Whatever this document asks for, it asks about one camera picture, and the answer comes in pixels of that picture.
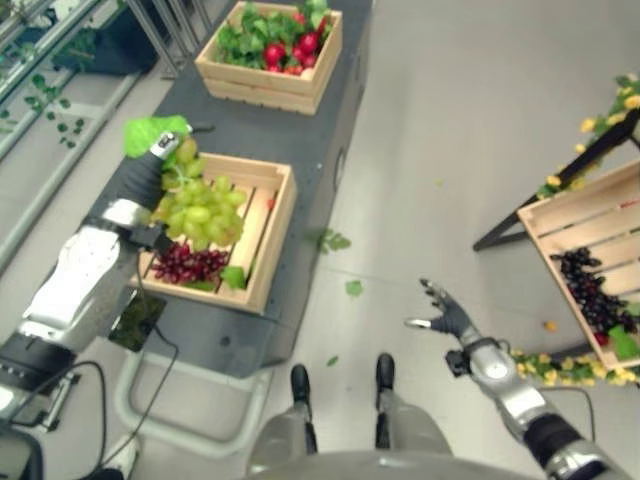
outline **dark purple grapes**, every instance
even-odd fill
[[[591,257],[588,248],[582,247],[563,254],[553,254],[551,259],[560,262],[569,292],[575,299],[591,330],[598,335],[598,342],[606,340],[612,328],[622,325],[627,333],[636,333],[640,317],[624,311],[627,302],[615,295],[607,295],[601,289],[606,278],[584,271],[584,267],[599,267],[602,262]]]

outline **fallen leaf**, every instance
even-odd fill
[[[351,298],[359,297],[364,291],[362,282],[360,282],[360,280],[352,280],[350,282],[347,282],[345,284],[345,289],[347,291],[347,295],[349,295]]]

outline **wooden box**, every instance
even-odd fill
[[[640,162],[614,170],[582,190],[524,207],[518,216],[604,366],[640,365],[640,357],[618,360],[611,343],[598,345],[558,262],[550,258],[553,253],[589,247],[592,257],[602,261],[601,266],[591,269],[606,278],[602,291],[623,300],[640,301]],[[633,337],[640,345],[640,336]]]
[[[238,2],[226,21],[239,25],[246,2]],[[293,5],[255,4],[260,13],[283,12],[293,14]],[[220,28],[195,60],[200,76],[214,97],[239,100],[265,107],[281,108],[314,115],[342,50],[342,13],[331,11],[333,29],[318,56],[309,78],[267,72],[213,61]]]
[[[150,269],[154,260],[151,253],[140,257],[142,282],[149,291],[262,313],[296,200],[293,170],[288,165],[244,158],[207,153],[200,156],[206,161],[205,180],[226,175],[234,189],[247,193],[248,200],[238,209],[244,218],[244,233],[240,241],[224,249],[230,251],[229,265],[241,266],[245,274],[251,272],[247,288],[232,290],[222,282],[214,291],[206,292],[156,280]]]

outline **black cable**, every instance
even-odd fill
[[[543,392],[562,392],[562,391],[571,391],[578,392],[584,395],[585,400],[587,401],[587,408],[589,409],[589,425],[591,427],[591,441],[595,443],[596,441],[596,420],[595,414],[593,412],[593,402],[591,401],[591,396],[589,393],[578,387],[540,387],[538,390]]]
[[[16,408],[13,413],[7,418],[7,422],[9,423],[16,423],[19,424],[19,422],[14,422],[15,418],[20,415],[20,412],[22,412],[22,410],[24,410],[27,405],[29,405],[34,398],[36,398],[37,395],[39,395],[44,389],[54,385],[55,383],[59,382],[62,378],[64,378],[69,372],[76,370],[78,368],[84,367],[84,366],[90,366],[93,367],[96,372],[98,372],[98,377],[100,379],[100,392],[101,392],[101,409],[102,409],[102,439],[100,442],[100,453],[98,456],[98,461],[96,463],[96,465],[93,467],[93,469],[91,470],[91,472],[89,473],[89,475],[83,477],[83,478],[88,478],[90,476],[93,476],[95,473],[97,473],[98,471],[101,470],[102,465],[101,465],[101,459],[104,457],[104,452],[106,450],[106,446],[107,446],[107,386],[106,386],[106,382],[105,382],[105,377],[104,377],[104,370],[102,369],[102,367],[97,363],[94,362],[93,360],[85,360],[82,362],[78,362],[74,365],[70,365],[67,368],[60,370],[58,373],[56,373],[54,376],[50,377],[48,380],[46,380],[45,382],[42,382],[40,385],[38,385],[38,387],[33,390],[31,393],[29,393],[29,396],[18,406],[18,408]]]
[[[507,353],[511,354],[511,344],[508,340],[501,338],[498,340],[498,345]]]
[[[136,279],[138,281],[138,290],[140,291],[140,294],[142,296],[142,304],[144,306],[145,317],[148,317],[149,316],[149,312],[150,312],[149,311],[149,303],[148,303],[148,299],[147,299],[147,292],[146,292],[146,290],[144,288],[144,285],[142,284],[142,276],[140,275],[140,255],[139,254],[138,254],[138,258],[136,259],[136,262],[137,262],[136,263],[136,265],[137,265],[137,267],[136,267]],[[155,403],[156,398],[158,397],[158,394],[160,393],[160,390],[164,386],[164,382],[166,381],[167,377],[169,376],[169,373],[171,373],[173,365],[176,363],[178,355],[180,354],[180,348],[178,347],[178,345],[176,345],[172,341],[168,340],[167,337],[164,336],[162,331],[157,326],[153,327],[153,331],[156,332],[156,334],[158,335],[160,340],[162,340],[165,344],[167,344],[168,346],[173,348],[173,356],[171,357],[171,361],[169,362],[169,366],[167,367],[167,369],[165,370],[164,374],[162,375],[162,379],[158,383],[158,386],[156,387],[155,392],[153,392],[153,396],[151,397],[151,400],[149,401],[149,404],[147,405],[147,408],[145,409],[144,413],[140,417],[140,421],[138,422],[138,425],[136,425],[136,428],[133,430],[133,432],[131,432],[131,434],[129,435],[129,438],[127,438],[127,440],[120,446],[120,448],[118,448],[114,453],[112,453],[111,456],[109,456],[109,458],[107,458],[107,459],[103,460],[102,462],[100,462],[100,467],[101,468],[104,468],[106,464],[108,464],[111,460],[113,460],[136,437],[136,435],[140,431],[140,428],[142,427],[142,424],[144,423],[144,421],[149,416],[149,412],[151,411],[151,408],[153,407],[153,404]]]

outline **vegetables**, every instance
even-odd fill
[[[265,15],[248,2],[239,24],[227,21],[218,31],[214,60],[301,75],[314,68],[331,31],[329,20],[326,0],[305,0],[292,15],[278,11]]]

